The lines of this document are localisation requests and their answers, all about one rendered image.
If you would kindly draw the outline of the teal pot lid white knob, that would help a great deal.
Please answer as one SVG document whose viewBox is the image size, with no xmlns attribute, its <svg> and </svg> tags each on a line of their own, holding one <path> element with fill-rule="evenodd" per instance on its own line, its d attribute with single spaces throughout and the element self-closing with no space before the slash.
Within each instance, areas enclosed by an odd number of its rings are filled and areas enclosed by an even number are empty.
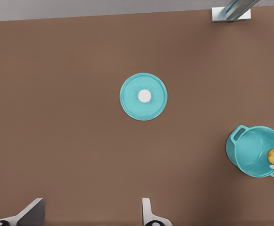
<svg viewBox="0 0 274 226">
<path fill-rule="evenodd" d="M 139 121 L 158 117 L 166 107 L 167 98 L 163 81 L 150 73 L 132 75 L 120 89 L 120 104 L 124 112 Z"/>
</svg>

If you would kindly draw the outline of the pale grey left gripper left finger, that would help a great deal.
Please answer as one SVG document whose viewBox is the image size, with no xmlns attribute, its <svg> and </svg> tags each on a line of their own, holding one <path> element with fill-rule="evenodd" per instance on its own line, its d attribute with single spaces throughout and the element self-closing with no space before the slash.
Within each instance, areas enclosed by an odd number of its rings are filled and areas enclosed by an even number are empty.
<svg viewBox="0 0 274 226">
<path fill-rule="evenodd" d="M 45 199 L 36 198 L 17 215 L 0 219 L 0 226 L 43 226 Z"/>
</svg>

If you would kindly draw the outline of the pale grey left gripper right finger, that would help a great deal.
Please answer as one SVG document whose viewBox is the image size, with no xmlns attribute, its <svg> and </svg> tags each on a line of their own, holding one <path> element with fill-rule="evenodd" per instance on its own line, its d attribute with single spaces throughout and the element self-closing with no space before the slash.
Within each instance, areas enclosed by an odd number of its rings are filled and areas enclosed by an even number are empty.
<svg viewBox="0 0 274 226">
<path fill-rule="evenodd" d="M 142 198 L 142 224 L 143 226 L 172 226 L 170 220 L 152 213 L 150 198 Z"/>
</svg>

